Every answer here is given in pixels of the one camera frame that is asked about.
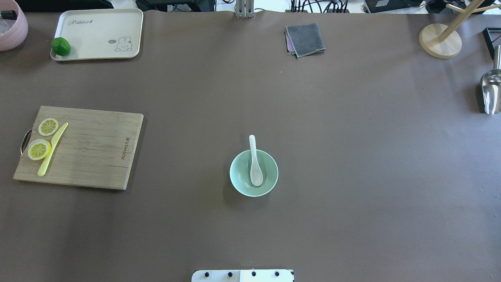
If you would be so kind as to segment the single lemon slice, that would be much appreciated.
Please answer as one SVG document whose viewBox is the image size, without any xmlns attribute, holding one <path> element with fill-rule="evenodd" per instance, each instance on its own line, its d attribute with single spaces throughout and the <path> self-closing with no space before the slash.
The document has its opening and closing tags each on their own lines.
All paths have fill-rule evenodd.
<svg viewBox="0 0 501 282">
<path fill-rule="evenodd" d="M 59 128 L 59 122 L 55 118 L 47 118 L 41 121 L 38 126 L 38 132 L 42 136 L 51 136 Z"/>
</svg>

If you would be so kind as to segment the white ceramic spoon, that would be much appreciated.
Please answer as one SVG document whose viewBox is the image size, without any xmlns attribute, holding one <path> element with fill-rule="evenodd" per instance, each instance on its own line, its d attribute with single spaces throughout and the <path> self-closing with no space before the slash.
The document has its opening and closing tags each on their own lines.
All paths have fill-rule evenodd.
<svg viewBox="0 0 501 282">
<path fill-rule="evenodd" d="M 251 165 L 249 169 L 250 180 L 253 186 L 259 187 L 263 183 L 263 173 L 258 162 L 255 135 L 252 134 L 249 136 L 249 150 L 251 154 Z"/>
</svg>

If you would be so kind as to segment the pink bowl with ice cubes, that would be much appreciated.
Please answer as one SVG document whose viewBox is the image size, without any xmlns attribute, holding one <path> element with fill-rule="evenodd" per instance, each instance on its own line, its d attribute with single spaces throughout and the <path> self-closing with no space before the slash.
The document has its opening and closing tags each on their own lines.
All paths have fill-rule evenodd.
<svg viewBox="0 0 501 282">
<path fill-rule="evenodd" d="M 16 20 L 1 19 L 0 50 L 7 51 L 20 46 L 27 37 L 28 24 L 25 14 L 14 0 L 1 0 L 1 11 L 15 11 Z"/>
</svg>

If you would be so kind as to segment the green lime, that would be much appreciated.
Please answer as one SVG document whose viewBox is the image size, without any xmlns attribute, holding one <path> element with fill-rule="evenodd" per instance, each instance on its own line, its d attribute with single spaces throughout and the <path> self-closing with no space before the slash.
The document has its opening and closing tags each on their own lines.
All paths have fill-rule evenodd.
<svg viewBox="0 0 501 282">
<path fill-rule="evenodd" d="M 67 56 L 71 52 L 70 43 L 63 37 L 52 39 L 50 46 L 52 51 L 58 56 Z"/>
</svg>

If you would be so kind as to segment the aluminium frame post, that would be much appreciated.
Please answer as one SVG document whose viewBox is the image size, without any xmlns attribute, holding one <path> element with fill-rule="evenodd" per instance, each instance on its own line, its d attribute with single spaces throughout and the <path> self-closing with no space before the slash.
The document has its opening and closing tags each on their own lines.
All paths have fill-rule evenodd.
<svg viewBox="0 0 501 282">
<path fill-rule="evenodd" d="M 235 0 L 237 18 L 254 18 L 254 0 Z"/>
</svg>

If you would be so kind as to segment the yellow plastic knife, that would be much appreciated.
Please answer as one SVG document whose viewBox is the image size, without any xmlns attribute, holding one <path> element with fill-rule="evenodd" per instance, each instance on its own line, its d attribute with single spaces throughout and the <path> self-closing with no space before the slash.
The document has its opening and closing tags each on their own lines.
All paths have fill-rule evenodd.
<svg viewBox="0 0 501 282">
<path fill-rule="evenodd" d="M 52 159 L 52 155 L 53 153 L 55 152 L 56 150 L 56 147 L 58 145 L 58 142 L 59 140 L 61 139 L 61 136 L 63 135 L 64 131 L 66 130 L 66 128 L 68 127 L 68 123 L 64 123 L 58 130 L 57 132 L 54 134 L 54 136 L 52 137 L 50 143 L 51 143 L 51 150 L 49 152 L 49 154 L 45 157 L 45 159 L 43 159 L 43 162 L 41 163 L 41 166 L 37 172 L 37 175 L 38 176 L 43 176 L 45 175 L 48 167 L 49 167 L 49 164 L 50 164 L 50 161 Z"/>
</svg>

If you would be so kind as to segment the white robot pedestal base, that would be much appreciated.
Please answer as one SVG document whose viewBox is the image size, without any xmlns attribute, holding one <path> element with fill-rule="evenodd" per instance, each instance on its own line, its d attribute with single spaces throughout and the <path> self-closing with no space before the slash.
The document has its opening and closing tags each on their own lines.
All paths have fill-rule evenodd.
<svg viewBox="0 0 501 282">
<path fill-rule="evenodd" d="M 294 282 L 290 269 L 209 269 L 195 271 L 192 282 Z"/>
</svg>

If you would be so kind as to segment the grey folded cloth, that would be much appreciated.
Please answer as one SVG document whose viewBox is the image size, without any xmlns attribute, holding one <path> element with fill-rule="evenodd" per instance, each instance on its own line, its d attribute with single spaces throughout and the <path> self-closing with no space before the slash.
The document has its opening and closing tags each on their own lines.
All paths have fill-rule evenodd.
<svg viewBox="0 0 501 282">
<path fill-rule="evenodd" d="M 318 23 L 286 26 L 285 37 L 287 53 L 297 58 L 326 49 Z"/>
</svg>

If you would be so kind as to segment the wooden stand with round base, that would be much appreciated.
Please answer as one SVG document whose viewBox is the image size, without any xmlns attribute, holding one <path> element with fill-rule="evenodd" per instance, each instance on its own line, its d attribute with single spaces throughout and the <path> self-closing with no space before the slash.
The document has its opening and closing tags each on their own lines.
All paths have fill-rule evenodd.
<svg viewBox="0 0 501 282">
<path fill-rule="evenodd" d="M 462 40 L 456 29 L 471 15 L 480 11 L 500 8 L 498 5 L 479 7 L 483 0 L 473 0 L 466 8 L 458 8 L 447 4 L 446 7 L 459 14 L 450 25 L 433 23 L 425 26 L 419 33 L 420 46 L 430 55 L 440 59 L 451 59 L 458 55 L 462 47 Z"/>
</svg>

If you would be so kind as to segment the steel scoop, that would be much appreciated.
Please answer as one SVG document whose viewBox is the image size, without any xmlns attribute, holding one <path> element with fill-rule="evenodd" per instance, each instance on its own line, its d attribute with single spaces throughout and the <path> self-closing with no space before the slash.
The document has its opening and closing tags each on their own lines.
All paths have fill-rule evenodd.
<svg viewBox="0 0 501 282">
<path fill-rule="evenodd" d="M 489 115 L 501 112 L 501 58 L 500 46 L 494 48 L 493 69 L 481 77 L 481 89 L 485 113 Z"/>
</svg>

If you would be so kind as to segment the cream rabbit tray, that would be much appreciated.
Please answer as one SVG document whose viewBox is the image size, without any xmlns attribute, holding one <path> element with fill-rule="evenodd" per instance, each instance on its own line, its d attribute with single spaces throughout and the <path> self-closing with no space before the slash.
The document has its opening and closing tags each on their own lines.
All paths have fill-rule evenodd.
<svg viewBox="0 0 501 282">
<path fill-rule="evenodd" d="M 50 52 L 56 61 L 133 58 L 139 54 L 143 12 L 132 9 L 65 11 L 55 37 L 70 45 L 67 56 Z"/>
</svg>

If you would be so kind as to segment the light green bowl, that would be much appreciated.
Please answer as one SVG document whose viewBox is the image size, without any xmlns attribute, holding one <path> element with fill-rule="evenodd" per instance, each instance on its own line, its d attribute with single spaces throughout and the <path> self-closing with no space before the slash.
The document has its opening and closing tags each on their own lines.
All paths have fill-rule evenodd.
<svg viewBox="0 0 501 282">
<path fill-rule="evenodd" d="M 271 155 L 262 150 L 257 150 L 256 156 L 263 173 L 261 186 L 255 186 L 251 181 L 252 157 L 250 150 L 238 154 L 233 159 L 229 169 L 229 176 L 233 187 L 240 194 L 248 197 L 260 197 L 268 194 L 274 189 L 279 177 L 278 165 Z"/>
</svg>

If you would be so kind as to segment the bamboo cutting board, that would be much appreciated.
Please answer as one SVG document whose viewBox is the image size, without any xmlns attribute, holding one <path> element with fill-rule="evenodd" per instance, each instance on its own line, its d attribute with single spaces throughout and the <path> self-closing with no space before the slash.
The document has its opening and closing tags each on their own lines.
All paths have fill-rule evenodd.
<svg viewBox="0 0 501 282">
<path fill-rule="evenodd" d="M 61 136 L 48 169 L 37 175 L 42 161 L 20 158 L 14 179 L 115 190 L 127 188 L 143 114 L 41 106 L 31 140 L 40 139 L 39 124 L 54 118 L 68 127 Z"/>
</svg>

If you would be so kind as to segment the stacked lemon slices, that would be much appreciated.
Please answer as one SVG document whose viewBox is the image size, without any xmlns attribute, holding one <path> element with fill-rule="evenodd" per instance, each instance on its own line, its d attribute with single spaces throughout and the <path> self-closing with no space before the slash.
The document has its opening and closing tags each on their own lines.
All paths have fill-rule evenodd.
<svg viewBox="0 0 501 282">
<path fill-rule="evenodd" d="M 27 147 L 28 157 L 34 161 L 44 159 L 51 152 L 51 143 L 46 139 L 36 139 Z"/>
</svg>

